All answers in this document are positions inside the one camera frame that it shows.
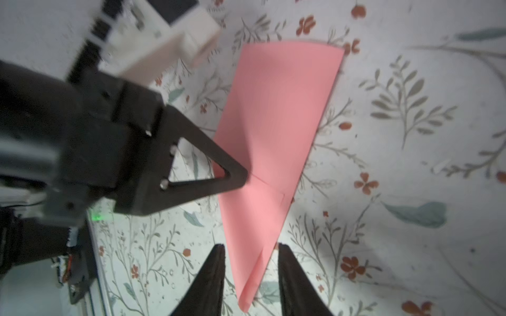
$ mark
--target white plastic part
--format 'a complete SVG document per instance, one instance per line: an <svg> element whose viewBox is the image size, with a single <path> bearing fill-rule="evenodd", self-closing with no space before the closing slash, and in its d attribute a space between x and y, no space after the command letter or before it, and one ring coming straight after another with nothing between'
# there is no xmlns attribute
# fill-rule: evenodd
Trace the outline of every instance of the white plastic part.
<svg viewBox="0 0 506 316"><path fill-rule="evenodd" d="M135 18L123 16L107 38L101 70L140 85L149 85L178 58L197 66L216 46L221 27L201 6L171 26L145 0L134 0ZM135 21L141 22L139 29Z"/></svg>

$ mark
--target tabletop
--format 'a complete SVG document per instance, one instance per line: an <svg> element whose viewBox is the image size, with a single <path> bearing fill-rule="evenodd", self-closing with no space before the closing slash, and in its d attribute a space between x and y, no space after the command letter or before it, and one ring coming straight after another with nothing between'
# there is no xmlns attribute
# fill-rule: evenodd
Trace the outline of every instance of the tabletop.
<svg viewBox="0 0 506 316"><path fill-rule="evenodd" d="M201 5L223 28L217 48L196 69L160 69L152 88L210 137L245 43L345 50L279 237L332 313L506 315L506 2ZM171 179L211 176L181 141ZM170 314L225 243L217 197L149 217L112 207L92 209L108 314ZM242 314L227 261L222 315ZM247 314L281 315L276 250Z"/></svg>

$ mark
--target floral pattern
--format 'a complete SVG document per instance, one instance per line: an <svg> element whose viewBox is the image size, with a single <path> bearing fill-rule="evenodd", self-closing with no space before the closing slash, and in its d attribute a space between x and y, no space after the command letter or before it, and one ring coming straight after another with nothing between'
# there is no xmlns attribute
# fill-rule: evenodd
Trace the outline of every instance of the floral pattern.
<svg viewBox="0 0 506 316"><path fill-rule="evenodd" d="M223 27L218 46L196 69L160 69L151 88L210 137L246 43L346 53L279 237L332 313L506 316L506 3L200 3ZM181 140L170 179L212 176ZM225 243L217 197L148 217L113 205L91 209L107 314L169 314ZM281 315L277 255L249 316ZM221 313L243 315L226 260Z"/></svg>

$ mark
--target black cylinder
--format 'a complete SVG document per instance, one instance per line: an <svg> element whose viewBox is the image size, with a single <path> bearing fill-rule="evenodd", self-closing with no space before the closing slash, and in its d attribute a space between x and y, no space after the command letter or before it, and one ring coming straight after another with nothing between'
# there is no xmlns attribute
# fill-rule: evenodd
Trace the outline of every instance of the black cylinder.
<svg viewBox="0 0 506 316"><path fill-rule="evenodd" d="M50 181L80 109L70 84L0 62L0 175Z"/></svg>

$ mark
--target folded pink paper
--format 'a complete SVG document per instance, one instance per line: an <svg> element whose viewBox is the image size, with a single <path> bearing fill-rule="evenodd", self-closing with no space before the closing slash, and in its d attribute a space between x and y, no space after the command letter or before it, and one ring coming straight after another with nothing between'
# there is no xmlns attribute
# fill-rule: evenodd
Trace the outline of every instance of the folded pink paper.
<svg viewBox="0 0 506 316"><path fill-rule="evenodd" d="M242 49L215 141L249 170L243 188L218 196L245 312L283 227L343 54L300 41Z"/></svg>

